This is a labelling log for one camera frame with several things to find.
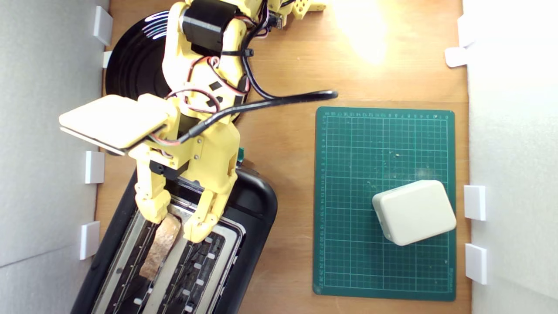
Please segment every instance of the white box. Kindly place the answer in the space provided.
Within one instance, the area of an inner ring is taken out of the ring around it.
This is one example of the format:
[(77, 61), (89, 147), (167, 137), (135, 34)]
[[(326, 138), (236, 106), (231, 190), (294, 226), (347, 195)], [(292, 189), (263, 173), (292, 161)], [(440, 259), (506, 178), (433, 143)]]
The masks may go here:
[(456, 219), (444, 185), (421, 180), (372, 198), (387, 239), (408, 245), (453, 230)]

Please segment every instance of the black circular base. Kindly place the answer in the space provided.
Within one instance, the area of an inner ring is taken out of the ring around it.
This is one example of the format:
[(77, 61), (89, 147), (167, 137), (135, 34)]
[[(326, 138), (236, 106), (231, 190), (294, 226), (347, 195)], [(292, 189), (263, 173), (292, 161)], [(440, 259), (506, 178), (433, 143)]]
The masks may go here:
[(170, 93), (162, 70), (168, 11), (137, 22), (114, 47), (105, 75), (107, 94), (137, 100), (144, 93), (164, 97)]

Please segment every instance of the wooden surface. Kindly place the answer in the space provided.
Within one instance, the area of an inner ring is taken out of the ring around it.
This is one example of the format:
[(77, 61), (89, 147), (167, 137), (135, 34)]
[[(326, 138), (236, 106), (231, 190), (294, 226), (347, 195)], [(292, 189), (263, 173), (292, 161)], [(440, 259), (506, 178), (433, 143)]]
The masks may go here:
[[(112, 0), (113, 44), (136, 21), (172, 4), (169, 0)], [(247, 159), (273, 186), (279, 204), (240, 313), (471, 313), (471, 284), (464, 271), (464, 243), (470, 240), (470, 228), (463, 218), (462, 195), (462, 186), (469, 181), (466, 71), (449, 69), (444, 61), (444, 49), (458, 43), (456, 20), (461, 14), (460, 1), (333, 0), (326, 12), (309, 14), (302, 21), (292, 21), (283, 31), (273, 30), (265, 40), (254, 41), (256, 55), (251, 62), (260, 85), (268, 92), (287, 95), (336, 89), (340, 97), (252, 112), (238, 123)], [(313, 294), (314, 128), (319, 106), (455, 112), (455, 302)], [(96, 214), (102, 233), (133, 168), (130, 158), (107, 156)]]

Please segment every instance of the white wall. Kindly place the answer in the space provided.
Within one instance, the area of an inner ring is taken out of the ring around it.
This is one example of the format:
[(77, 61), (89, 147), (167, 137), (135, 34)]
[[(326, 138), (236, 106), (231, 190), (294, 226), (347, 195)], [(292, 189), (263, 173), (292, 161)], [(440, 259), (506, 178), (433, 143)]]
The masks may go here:
[(95, 5), (108, 0), (0, 0), (0, 313), (67, 313), (90, 261), (79, 227), (93, 220), (83, 184), (93, 145), (58, 116), (101, 94)]
[(474, 314), (558, 313), (558, 4), (464, 0), (470, 61), (470, 181), (487, 187), (488, 285)]

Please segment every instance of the white bracket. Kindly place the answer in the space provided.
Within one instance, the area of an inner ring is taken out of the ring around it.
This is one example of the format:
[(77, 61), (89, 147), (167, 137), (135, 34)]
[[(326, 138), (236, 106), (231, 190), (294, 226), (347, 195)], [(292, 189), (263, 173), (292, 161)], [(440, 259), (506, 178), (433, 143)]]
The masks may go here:
[(457, 19), (459, 47), (445, 50), (446, 64), (450, 68), (466, 65), (468, 60), (467, 47), (477, 39), (475, 23), (469, 15), (463, 14)]
[(106, 69), (108, 67), (108, 62), (110, 60), (111, 55), (112, 55), (112, 50), (111, 51), (105, 51), (103, 53), (103, 69)]
[(98, 151), (85, 152), (85, 184), (104, 182), (104, 157)]
[(486, 188), (482, 185), (465, 185), (463, 198), (465, 204), (465, 217), (486, 221)]
[(465, 275), (487, 284), (487, 250), (471, 243), (465, 244)]
[(105, 46), (110, 46), (112, 38), (112, 16), (101, 6), (95, 8), (95, 25), (93, 26), (93, 36), (95, 36)]
[(79, 259), (93, 256), (99, 249), (100, 222), (93, 221), (81, 226)]

